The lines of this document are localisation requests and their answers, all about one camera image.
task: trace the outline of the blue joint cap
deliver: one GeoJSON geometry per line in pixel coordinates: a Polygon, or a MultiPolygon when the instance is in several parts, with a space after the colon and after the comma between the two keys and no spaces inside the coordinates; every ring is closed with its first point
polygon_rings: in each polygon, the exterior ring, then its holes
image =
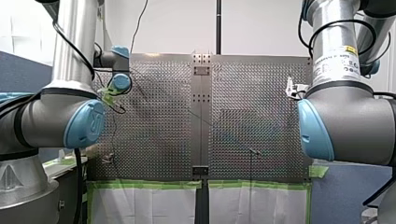
{"type": "Polygon", "coordinates": [[[308,100],[298,103],[303,152],[314,159],[334,161],[334,149],[318,111],[308,100]]]}
{"type": "Polygon", "coordinates": [[[381,62],[379,60],[375,61],[373,64],[373,68],[370,71],[370,75],[375,75],[379,71],[379,66],[381,65],[381,62]]]}
{"type": "Polygon", "coordinates": [[[113,77],[111,86],[115,91],[123,92],[127,91],[132,85],[131,79],[125,74],[118,73],[113,77]]]}
{"type": "Polygon", "coordinates": [[[67,148],[88,147],[96,143],[105,125],[105,108],[98,100],[81,105],[69,120],[64,132],[67,148]]]}
{"type": "Polygon", "coordinates": [[[30,92],[0,92],[0,104],[12,98],[20,97],[23,95],[32,94],[30,92]]]}
{"type": "Polygon", "coordinates": [[[115,45],[111,47],[111,51],[120,55],[121,57],[129,59],[129,50],[123,46],[115,45]]]}

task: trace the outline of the bolt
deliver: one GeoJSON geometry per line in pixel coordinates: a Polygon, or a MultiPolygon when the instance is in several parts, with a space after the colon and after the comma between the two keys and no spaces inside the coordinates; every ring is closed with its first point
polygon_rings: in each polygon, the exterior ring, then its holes
{"type": "Polygon", "coordinates": [[[60,200],[60,201],[58,202],[58,211],[61,211],[62,209],[64,209],[64,201],[63,201],[63,200],[60,200]]]}

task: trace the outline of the white wall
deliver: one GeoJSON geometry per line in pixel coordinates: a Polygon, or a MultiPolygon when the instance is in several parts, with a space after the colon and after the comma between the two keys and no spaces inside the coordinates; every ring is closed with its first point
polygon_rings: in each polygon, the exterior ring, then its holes
{"type": "Polygon", "coordinates": [[[0,50],[52,65],[55,32],[34,0],[0,0],[0,50]]]}
{"type": "MultiPolygon", "coordinates": [[[[113,44],[130,46],[144,2],[106,2],[106,25],[113,44]]],[[[222,54],[308,57],[307,49],[297,36],[301,1],[222,2],[222,54]]],[[[312,29],[306,22],[303,24],[303,34],[306,41],[312,35],[312,29]]],[[[215,36],[216,1],[149,0],[134,52],[215,52],[215,36]]],[[[381,63],[379,74],[367,82],[376,91],[387,91],[391,82],[389,68],[393,66],[389,53],[381,63]]]]}
{"type": "MultiPolygon", "coordinates": [[[[297,36],[301,1],[222,2],[223,54],[308,56],[297,36]]],[[[112,44],[131,46],[144,3],[145,0],[106,1],[103,17],[112,44]]],[[[52,65],[55,32],[45,9],[34,0],[0,0],[0,4],[0,50],[52,65]]],[[[96,39],[102,46],[106,43],[103,28],[99,22],[96,39]]],[[[303,34],[306,41],[312,35],[306,22],[303,34]]],[[[215,52],[215,39],[215,0],[148,0],[134,52],[215,52]]],[[[368,81],[376,91],[396,90],[393,45],[381,60],[379,74],[368,81]]]]}

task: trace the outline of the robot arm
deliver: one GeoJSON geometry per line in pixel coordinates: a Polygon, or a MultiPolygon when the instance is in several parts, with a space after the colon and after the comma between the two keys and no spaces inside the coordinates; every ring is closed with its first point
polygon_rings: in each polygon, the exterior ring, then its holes
{"type": "Polygon", "coordinates": [[[396,14],[396,2],[386,0],[315,0],[306,18],[317,33],[313,42],[314,81],[299,102],[304,153],[315,159],[366,164],[396,165],[394,100],[375,99],[373,90],[361,82],[369,74],[396,14]],[[363,9],[377,35],[361,28],[355,36],[352,20],[363,9]]]}

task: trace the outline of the white clip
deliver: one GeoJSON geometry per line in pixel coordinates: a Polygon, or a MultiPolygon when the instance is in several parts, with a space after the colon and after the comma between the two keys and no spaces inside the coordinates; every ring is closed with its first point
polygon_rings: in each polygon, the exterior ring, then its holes
{"type": "Polygon", "coordinates": [[[286,95],[293,100],[303,100],[303,94],[309,89],[309,85],[293,84],[293,78],[288,77],[288,85],[286,87],[286,95]]]}

